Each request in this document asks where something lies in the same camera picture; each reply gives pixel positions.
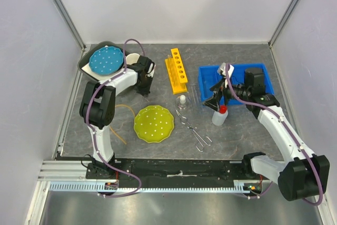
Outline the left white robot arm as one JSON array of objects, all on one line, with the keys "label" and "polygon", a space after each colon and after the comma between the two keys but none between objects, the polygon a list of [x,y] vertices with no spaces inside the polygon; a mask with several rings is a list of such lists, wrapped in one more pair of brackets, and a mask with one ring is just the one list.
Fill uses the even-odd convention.
[{"label": "left white robot arm", "polygon": [[105,63],[107,57],[95,62],[94,70],[103,78],[89,81],[81,101],[80,116],[90,130],[93,155],[87,172],[95,172],[103,179],[111,179],[116,172],[115,155],[110,141],[110,124],[115,115],[116,97],[130,87],[141,95],[148,95],[153,81],[155,63],[148,57],[130,54],[115,68]]}]

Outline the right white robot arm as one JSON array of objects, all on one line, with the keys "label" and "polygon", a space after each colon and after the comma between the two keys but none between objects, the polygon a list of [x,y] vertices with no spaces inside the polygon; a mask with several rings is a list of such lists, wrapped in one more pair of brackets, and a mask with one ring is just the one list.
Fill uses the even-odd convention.
[{"label": "right white robot arm", "polygon": [[251,180],[261,175],[277,184],[286,200],[302,199],[319,206],[326,192],[330,163],[326,156],[316,155],[288,122],[279,101],[266,90],[263,69],[246,69],[244,82],[236,85],[231,83],[233,65],[222,63],[217,72],[222,78],[210,88],[213,95],[203,105],[219,111],[221,101],[228,104],[237,100],[244,104],[269,132],[284,160],[274,161],[263,152],[246,154],[242,176]]}]

